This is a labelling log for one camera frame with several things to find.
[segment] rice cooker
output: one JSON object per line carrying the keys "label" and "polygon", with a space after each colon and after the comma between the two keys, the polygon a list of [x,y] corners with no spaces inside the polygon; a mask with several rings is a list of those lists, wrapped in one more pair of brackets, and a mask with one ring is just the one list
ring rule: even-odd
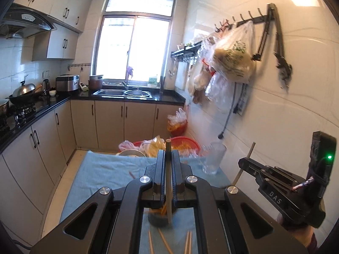
{"label": "rice cooker", "polygon": [[64,74],[57,76],[55,85],[57,92],[72,92],[79,88],[79,76],[74,74]]}

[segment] metal bolt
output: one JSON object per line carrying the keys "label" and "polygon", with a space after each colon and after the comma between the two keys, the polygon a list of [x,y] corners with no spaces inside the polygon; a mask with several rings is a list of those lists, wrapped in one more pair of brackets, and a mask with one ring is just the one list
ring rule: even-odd
{"label": "metal bolt", "polygon": [[101,187],[100,190],[99,190],[99,193],[101,195],[107,195],[110,191],[111,191],[111,189],[109,187]]}
{"label": "metal bolt", "polygon": [[150,181],[150,177],[149,176],[142,176],[139,180],[142,183],[147,183],[147,182]]}
{"label": "metal bolt", "polygon": [[228,188],[227,188],[227,191],[230,193],[230,194],[236,194],[236,193],[238,193],[238,188],[237,187],[235,187],[235,186],[229,186]]}
{"label": "metal bolt", "polygon": [[195,183],[198,181],[198,178],[196,176],[188,176],[187,181],[190,183]]}

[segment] glass cup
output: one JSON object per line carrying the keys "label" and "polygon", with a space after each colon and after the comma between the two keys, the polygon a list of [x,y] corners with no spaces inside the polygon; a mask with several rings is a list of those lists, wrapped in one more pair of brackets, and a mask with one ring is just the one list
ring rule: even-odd
{"label": "glass cup", "polygon": [[205,174],[214,175],[217,173],[221,160],[227,148],[220,142],[212,142],[206,160],[203,162],[202,170]]}

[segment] blue towel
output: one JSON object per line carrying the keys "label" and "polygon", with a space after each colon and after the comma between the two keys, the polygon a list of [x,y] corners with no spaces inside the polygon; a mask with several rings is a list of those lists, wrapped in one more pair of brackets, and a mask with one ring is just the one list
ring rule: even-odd
{"label": "blue towel", "polygon": [[[116,156],[88,151],[68,193],[60,222],[101,187],[108,186],[113,190],[125,187],[133,179],[129,171],[135,177],[143,176],[146,167],[156,163],[156,160],[155,158]],[[230,184],[221,170],[214,176],[204,174],[201,170],[201,159],[184,158],[181,159],[181,162],[188,163],[194,175],[207,180],[213,186],[222,187]],[[145,213],[143,217],[139,253],[150,253],[148,230],[152,234],[155,253],[168,253],[157,228],[149,224],[147,215]],[[162,228],[162,232],[174,253],[184,252],[186,234],[189,230],[192,231],[192,253],[198,253],[193,208],[178,209],[173,214],[173,227]]]}

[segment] range hood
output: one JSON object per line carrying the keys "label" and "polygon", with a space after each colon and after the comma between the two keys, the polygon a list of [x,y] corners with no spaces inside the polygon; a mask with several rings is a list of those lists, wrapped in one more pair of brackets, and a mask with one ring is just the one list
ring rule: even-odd
{"label": "range hood", "polygon": [[0,36],[27,38],[42,31],[54,29],[40,12],[12,4],[4,18],[0,20]]}

